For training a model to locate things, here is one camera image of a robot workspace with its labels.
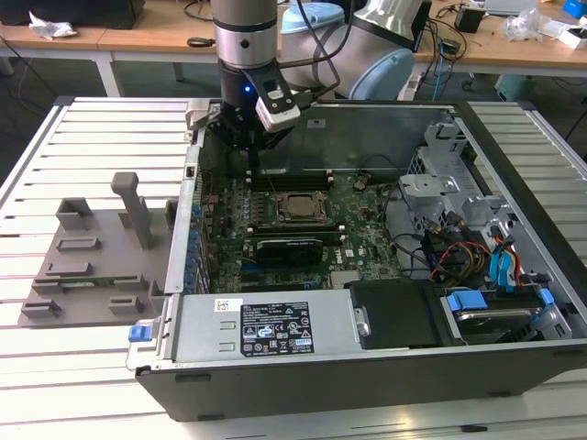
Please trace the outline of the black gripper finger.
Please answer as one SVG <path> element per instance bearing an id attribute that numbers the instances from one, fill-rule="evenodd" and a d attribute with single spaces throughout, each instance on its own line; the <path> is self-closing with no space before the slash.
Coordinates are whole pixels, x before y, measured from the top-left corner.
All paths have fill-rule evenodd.
<path id="1" fill-rule="evenodd" d="M 207 128 L 218 139 L 228 175 L 252 175 L 256 171 L 256 118 L 250 115 L 218 113 L 210 116 Z"/>
<path id="2" fill-rule="evenodd" d="M 252 144 L 250 146 L 250 171 L 252 174 L 258 174 L 262 168 L 260 153 L 263 150 L 274 149 L 291 131 L 291 128 L 286 128 L 273 134 L 264 130 L 257 130 L 252 133 Z"/>

